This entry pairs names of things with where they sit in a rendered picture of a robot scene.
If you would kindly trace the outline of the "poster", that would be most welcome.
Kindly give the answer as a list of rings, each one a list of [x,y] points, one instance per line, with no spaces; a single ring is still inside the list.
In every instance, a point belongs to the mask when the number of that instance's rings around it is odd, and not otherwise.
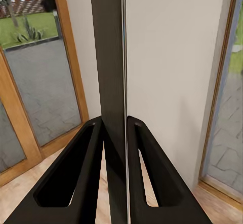
[[[111,224],[129,224],[126,0],[91,0]]]

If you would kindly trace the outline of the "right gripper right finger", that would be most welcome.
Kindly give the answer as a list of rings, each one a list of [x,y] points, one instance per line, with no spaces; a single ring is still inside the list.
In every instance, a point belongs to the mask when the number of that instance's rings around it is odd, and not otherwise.
[[[132,116],[127,144],[131,224],[212,224],[147,125]],[[147,204],[139,150],[158,207]]]

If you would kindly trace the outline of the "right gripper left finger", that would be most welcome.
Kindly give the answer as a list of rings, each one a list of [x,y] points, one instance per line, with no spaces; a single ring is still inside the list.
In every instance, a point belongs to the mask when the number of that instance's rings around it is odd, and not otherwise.
[[[102,116],[85,122],[3,224],[95,224],[103,141]]]

